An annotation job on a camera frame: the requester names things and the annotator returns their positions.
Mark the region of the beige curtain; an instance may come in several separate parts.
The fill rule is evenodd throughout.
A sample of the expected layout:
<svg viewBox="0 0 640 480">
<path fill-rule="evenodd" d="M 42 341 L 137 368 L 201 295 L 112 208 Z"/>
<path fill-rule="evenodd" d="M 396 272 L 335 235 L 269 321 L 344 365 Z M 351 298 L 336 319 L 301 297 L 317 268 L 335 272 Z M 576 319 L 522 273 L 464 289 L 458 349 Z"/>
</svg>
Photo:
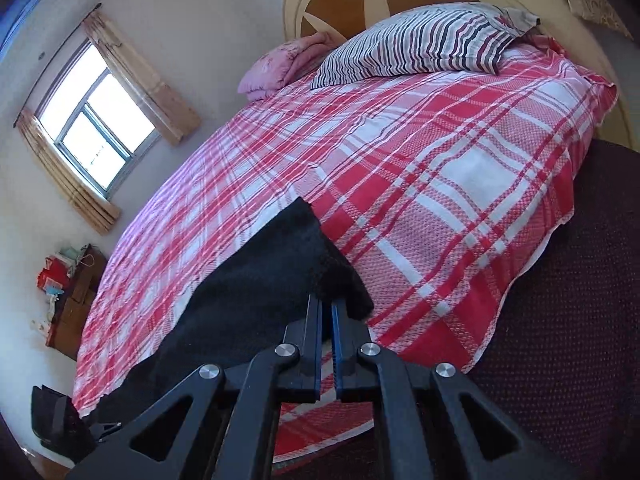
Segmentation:
<svg viewBox="0 0 640 480">
<path fill-rule="evenodd" d="M 200 115 L 99 9 L 81 26 L 116 80 L 169 144 L 179 145 L 201 127 Z"/>
<path fill-rule="evenodd" d="M 120 209 L 104 198 L 58 151 L 46 129 L 29 108 L 23 108 L 15 127 L 41 169 L 81 218 L 97 233 L 114 228 Z"/>
</svg>

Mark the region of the window with grey frame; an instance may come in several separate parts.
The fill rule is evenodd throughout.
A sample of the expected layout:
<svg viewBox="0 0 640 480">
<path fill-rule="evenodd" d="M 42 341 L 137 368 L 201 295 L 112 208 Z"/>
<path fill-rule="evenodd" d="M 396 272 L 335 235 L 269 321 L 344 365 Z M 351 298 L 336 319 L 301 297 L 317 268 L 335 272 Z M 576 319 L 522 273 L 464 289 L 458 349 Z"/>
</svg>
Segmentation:
<svg viewBox="0 0 640 480">
<path fill-rule="evenodd" d="M 88 40 L 53 78 L 35 115 L 66 162 L 105 198 L 160 137 Z"/>
</svg>

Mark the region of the striped pillow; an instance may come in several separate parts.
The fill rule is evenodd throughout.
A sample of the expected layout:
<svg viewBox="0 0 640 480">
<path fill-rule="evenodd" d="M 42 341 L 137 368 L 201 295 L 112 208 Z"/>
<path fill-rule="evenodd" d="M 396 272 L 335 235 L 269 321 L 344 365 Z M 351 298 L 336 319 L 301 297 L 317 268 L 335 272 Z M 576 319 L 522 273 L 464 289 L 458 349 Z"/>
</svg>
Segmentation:
<svg viewBox="0 0 640 480">
<path fill-rule="evenodd" d="M 419 6 L 344 42 L 322 62 L 311 87 L 435 72 L 495 75 L 503 51 L 538 25 L 533 13 L 488 3 Z"/>
</svg>

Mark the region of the yellow side curtain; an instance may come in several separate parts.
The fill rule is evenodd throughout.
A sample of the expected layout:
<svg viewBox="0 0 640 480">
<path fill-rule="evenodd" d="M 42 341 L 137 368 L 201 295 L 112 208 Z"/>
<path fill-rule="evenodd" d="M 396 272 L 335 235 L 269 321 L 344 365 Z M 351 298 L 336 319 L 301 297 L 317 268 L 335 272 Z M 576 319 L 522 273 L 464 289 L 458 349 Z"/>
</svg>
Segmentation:
<svg viewBox="0 0 640 480">
<path fill-rule="evenodd" d="M 628 30 L 618 13 L 608 0 L 566 0 L 570 12 L 584 21 L 597 24 L 613 32 L 618 32 L 629 40 L 634 36 Z"/>
</svg>

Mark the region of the black curtain rod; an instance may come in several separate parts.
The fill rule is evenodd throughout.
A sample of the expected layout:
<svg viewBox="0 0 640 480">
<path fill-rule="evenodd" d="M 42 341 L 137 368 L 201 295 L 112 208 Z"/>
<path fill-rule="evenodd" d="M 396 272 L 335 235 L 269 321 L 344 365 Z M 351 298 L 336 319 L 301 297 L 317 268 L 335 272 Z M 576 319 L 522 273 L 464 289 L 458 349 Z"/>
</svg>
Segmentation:
<svg viewBox="0 0 640 480">
<path fill-rule="evenodd" d="M 52 93 L 58 88 L 66 77 L 67 73 L 77 63 L 78 58 L 88 48 L 89 39 L 82 28 L 82 23 L 88 16 L 102 6 L 97 3 L 89 13 L 82 18 L 80 23 L 63 40 L 62 44 L 48 57 L 47 61 L 40 68 L 40 72 L 35 82 L 29 89 L 24 103 L 18 109 L 12 127 L 17 125 L 18 118 L 22 110 L 31 107 L 38 115 L 43 107 L 50 101 Z"/>
</svg>

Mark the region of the red white plaid bedsheet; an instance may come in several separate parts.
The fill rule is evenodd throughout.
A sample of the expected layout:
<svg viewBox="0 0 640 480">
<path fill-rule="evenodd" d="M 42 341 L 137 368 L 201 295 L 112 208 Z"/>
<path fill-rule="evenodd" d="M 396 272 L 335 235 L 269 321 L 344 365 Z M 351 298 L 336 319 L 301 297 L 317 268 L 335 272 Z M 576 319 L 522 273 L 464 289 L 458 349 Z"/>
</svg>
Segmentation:
<svg viewBox="0 0 640 480">
<path fill-rule="evenodd" d="M 616 85 L 553 39 L 497 73 L 440 72 L 248 104 L 156 191 L 117 242 L 77 357 L 90 413 L 183 319 L 194 290 L 296 198 L 369 292 L 370 333 L 470 370 L 506 293 L 572 218 L 574 180 Z"/>
</svg>

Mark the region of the dark maroon dotted mattress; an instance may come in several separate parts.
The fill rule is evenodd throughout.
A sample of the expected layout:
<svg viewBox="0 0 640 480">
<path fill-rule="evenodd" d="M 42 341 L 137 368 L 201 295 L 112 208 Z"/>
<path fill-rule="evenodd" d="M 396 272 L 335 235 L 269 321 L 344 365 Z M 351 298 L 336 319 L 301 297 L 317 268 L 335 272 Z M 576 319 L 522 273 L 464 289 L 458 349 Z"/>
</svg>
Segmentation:
<svg viewBox="0 0 640 480">
<path fill-rule="evenodd" d="M 585 479 L 632 476 L 639 453 L 639 156 L 591 144 L 576 211 L 518 278 L 480 388 Z"/>
</svg>

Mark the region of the red gift bag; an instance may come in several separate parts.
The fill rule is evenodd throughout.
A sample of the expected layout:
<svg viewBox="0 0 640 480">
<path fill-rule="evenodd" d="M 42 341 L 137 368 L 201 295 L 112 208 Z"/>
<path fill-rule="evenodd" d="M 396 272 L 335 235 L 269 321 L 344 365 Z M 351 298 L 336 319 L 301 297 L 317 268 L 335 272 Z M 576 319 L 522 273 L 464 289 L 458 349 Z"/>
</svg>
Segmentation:
<svg viewBox="0 0 640 480">
<path fill-rule="evenodd" d="M 73 272 L 61 259 L 55 256 L 44 258 L 44 266 L 37 275 L 36 285 L 44 292 L 48 288 L 64 290 L 70 284 L 70 276 Z"/>
</svg>

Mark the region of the right beige curtain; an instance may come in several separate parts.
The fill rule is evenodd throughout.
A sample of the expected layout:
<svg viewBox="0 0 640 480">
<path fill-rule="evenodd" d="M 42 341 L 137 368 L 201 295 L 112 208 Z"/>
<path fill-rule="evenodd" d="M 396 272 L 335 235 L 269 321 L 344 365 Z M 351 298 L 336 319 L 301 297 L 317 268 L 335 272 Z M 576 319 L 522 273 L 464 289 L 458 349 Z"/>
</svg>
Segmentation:
<svg viewBox="0 0 640 480">
<path fill-rule="evenodd" d="M 200 115 L 99 9 L 81 26 L 116 80 L 169 144 L 179 145 L 201 127 Z"/>
</svg>

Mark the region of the brown wooden desk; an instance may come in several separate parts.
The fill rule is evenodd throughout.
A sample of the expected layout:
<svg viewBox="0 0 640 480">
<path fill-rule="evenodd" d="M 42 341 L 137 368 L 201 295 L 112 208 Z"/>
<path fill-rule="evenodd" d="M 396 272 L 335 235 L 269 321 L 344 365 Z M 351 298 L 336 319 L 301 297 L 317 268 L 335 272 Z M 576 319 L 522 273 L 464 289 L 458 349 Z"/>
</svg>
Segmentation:
<svg viewBox="0 0 640 480">
<path fill-rule="evenodd" d="M 99 248 L 93 244 L 82 248 L 75 272 L 55 303 L 46 345 L 74 361 L 106 264 L 107 258 Z"/>
</svg>

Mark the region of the black folding chair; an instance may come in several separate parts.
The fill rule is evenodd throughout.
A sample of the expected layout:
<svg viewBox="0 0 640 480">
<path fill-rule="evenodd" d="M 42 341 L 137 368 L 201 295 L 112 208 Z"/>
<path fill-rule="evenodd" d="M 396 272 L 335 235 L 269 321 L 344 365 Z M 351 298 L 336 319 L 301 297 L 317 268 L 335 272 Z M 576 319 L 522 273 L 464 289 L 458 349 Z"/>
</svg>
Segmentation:
<svg viewBox="0 0 640 480">
<path fill-rule="evenodd" d="M 74 464 L 96 448 L 88 426 L 81 420 L 72 399 L 45 385 L 32 387 L 32 432 L 41 445 Z"/>
</svg>

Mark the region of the left beige curtain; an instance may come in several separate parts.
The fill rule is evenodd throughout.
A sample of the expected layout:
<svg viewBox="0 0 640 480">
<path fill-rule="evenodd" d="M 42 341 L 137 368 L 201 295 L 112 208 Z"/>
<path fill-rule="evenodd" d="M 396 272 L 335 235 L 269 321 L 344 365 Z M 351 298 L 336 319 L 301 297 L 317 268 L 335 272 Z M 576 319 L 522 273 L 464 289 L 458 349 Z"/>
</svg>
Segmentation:
<svg viewBox="0 0 640 480">
<path fill-rule="evenodd" d="M 120 209 L 104 198 L 58 151 L 46 129 L 29 108 L 23 108 L 15 127 L 41 169 L 81 218 L 97 233 L 114 228 Z"/>
</svg>

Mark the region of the black pants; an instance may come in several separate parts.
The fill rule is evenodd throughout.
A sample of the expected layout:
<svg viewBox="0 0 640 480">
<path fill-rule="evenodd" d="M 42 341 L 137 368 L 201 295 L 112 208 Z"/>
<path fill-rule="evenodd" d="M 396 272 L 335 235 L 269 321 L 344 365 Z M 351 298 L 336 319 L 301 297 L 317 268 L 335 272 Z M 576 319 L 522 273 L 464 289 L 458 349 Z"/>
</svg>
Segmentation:
<svg viewBox="0 0 640 480">
<path fill-rule="evenodd" d="M 363 320 L 373 301 L 350 262 L 302 198 L 281 210 L 198 285 L 178 323 L 149 358 L 99 400 L 88 424 L 128 424 L 204 364 L 250 362 L 304 318 L 309 297 L 346 304 Z"/>
</svg>

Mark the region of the pink folded blanket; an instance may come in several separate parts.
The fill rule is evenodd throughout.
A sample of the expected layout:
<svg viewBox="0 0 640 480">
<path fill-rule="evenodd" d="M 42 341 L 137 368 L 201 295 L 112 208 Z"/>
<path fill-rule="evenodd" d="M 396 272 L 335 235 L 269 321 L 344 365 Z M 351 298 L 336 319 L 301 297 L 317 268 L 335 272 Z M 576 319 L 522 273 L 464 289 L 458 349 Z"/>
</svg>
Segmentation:
<svg viewBox="0 0 640 480">
<path fill-rule="evenodd" d="M 316 70 L 337 47 L 344 44 L 328 32 L 315 32 L 281 44 L 263 55 L 246 72 L 238 93 L 248 102 L 274 96 L 288 84 Z"/>
</svg>

